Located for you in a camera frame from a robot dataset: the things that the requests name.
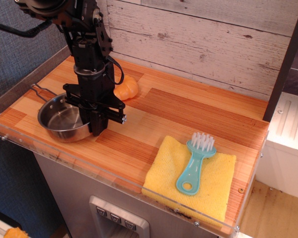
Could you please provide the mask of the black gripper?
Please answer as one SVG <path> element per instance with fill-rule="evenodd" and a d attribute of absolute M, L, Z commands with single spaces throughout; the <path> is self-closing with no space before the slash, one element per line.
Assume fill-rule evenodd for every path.
<path fill-rule="evenodd" d="M 125 104 L 114 95 L 115 78 L 112 62 L 100 70 L 74 66 L 78 84 L 65 84 L 67 103 L 78 107 L 83 124 L 90 123 L 93 136 L 99 136 L 108 126 L 108 119 L 118 123 L 126 121 Z"/>

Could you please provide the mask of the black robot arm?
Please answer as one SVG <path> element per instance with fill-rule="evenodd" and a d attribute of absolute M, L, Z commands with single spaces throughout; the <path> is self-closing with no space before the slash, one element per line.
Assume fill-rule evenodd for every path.
<path fill-rule="evenodd" d="M 60 27 L 74 58 L 77 84 L 65 84 L 66 102 L 79 109 L 84 123 L 99 136 L 109 120 L 124 123 L 125 104 L 114 95 L 114 67 L 110 56 L 112 39 L 108 36 L 103 14 L 95 0 L 18 0 L 19 8 L 31 17 L 48 20 Z"/>

